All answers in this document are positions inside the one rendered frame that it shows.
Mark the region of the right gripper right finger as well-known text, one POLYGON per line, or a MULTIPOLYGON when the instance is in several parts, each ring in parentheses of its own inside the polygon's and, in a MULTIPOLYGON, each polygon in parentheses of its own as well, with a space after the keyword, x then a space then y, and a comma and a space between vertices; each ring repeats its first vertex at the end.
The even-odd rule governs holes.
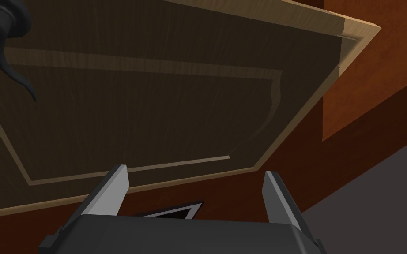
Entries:
POLYGON ((301 211, 277 172, 265 172, 262 196, 269 222, 292 224, 301 231, 307 230, 301 211))

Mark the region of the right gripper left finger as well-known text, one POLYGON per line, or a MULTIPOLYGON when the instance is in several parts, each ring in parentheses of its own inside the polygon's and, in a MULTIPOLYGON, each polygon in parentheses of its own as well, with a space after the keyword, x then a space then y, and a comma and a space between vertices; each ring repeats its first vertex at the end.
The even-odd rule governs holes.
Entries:
POLYGON ((129 188, 127 166, 114 166, 78 206, 70 220, 81 215, 117 215, 129 188))

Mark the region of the brown wooden panelled door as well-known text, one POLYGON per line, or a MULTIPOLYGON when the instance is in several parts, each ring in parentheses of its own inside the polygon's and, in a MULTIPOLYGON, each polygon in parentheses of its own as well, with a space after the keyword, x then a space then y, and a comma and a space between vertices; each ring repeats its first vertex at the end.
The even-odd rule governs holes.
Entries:
POLYGON ((0 0, 0 216, 259 170, 380 31, 291 0, 0 0), (31 92, 24 85, 31 85, 31 92))

